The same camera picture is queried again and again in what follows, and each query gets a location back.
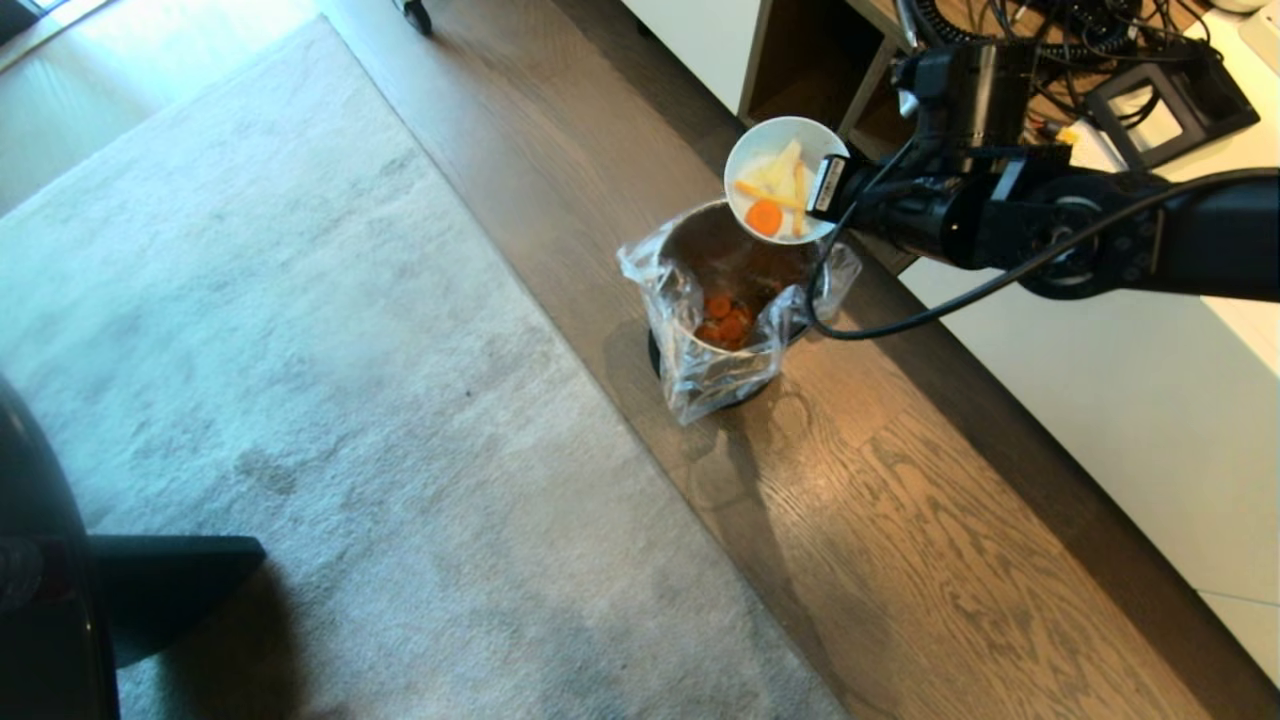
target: clear plastic liner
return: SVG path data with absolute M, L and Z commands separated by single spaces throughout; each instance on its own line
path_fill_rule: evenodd
M 804 284 L 818 247 L 758 241 L 737 225 L 724 201 L 667 222 L 617 256 L 622 274 L 644 293 L 662 354 L 662 392 L 682 425 L 763 388 L 782 369 L 787 345 L 808 327 Z M 814 302 L 819 318 L 829 322 L 838 313 L 861 268 L 846 245 L 832 249 Z M 704 284 L 762 306 L 741 350 L 694 337 L 703 322 Z

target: plastic bag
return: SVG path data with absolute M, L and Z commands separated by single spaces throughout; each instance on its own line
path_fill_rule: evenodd
M 699 278 L 685 263 L 664 254 L 668 240 L 686 219 L 707 211 L 730 211 L 722 202 L 695 209 L 667 222 L 643 241 L 618 250 L 622 274 L 640 286 L 649 329 L 662 355 L 662 392 L 667 406 L 681 425 L 741 402 L 763 388 L 782 369 L 782 355 L 808 327 L 804 306 L 805 288 L 790 284 L 767 304 L 755 319 L 748 343 L 739 351 L 707 345 L 694 337 L 703 322 L 703 288 Z M 737 231 L 744 243 L 744 256 L 750 243 L 760 243 Z M 812 247 L 805 251 L 815 251 Z M 840 304 L 852 287 L 863 265 L 852 249 L 836 245 L 824 264 L 814 309 L 824 322 L 840 310 Z M 741 261 L 721 259 L 704 273 L 745 272 Z

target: chair wheel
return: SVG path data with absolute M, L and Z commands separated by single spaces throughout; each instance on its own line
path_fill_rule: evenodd
M 431 35 L 431 14 L 422 6 L 422 0 L 406 0 L 404 19 L 422 35 Z

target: carpet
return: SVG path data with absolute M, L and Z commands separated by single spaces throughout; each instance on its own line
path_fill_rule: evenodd
M 268 550 L 127 719 L 844 716 L 323 19 L 0 219 L 0 372 Z

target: white bowl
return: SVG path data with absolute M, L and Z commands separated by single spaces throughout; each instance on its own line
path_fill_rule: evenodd
M 737 218 L 739 224 L 741 224 L 746 232 L 765 242 L 774 242 L 778 245 L 803 245 L 805 242 L 813 242 L 826 236 L 831 232 L 831 228 L 835 227 L 833 223 L 805 217 L 805 224 L 808 225 L 806 229 L 809 232 L 796 237 L 788 232 L 791 228 L 791 211 L 786 211 L 787 222 L 782 223 L 782 229 L 778 231 L 777 236 L 769 237 L 751 229 L 744 219 L 746 217 L 746 210 L 755 202 L 755 200 L 746 193 L 735 190 L 733 182 L 748 170 L 753 169 L 754 165 L 763 163 L 769 156 L 782 152 L 782 149 L 786 147 L 792 140 L 800 142 L 800 160 L 805 164 L 810 178 L 818 172 L 818 165 L 827 155 L 849 156 L 849 150 L 840 140 L 840 136 L 832 132 L 827 126 L 810 120 L 809 118 L 783 117 L 764 120 L 763 123 L 746 131 L 746 133 L 737 140 L 737 145 L 733 146 L 733 150 L 728 154 L 728 160 L 724 163 L 724 197 L 728 199 L 728 205 L 733 209 L 733 217 Z

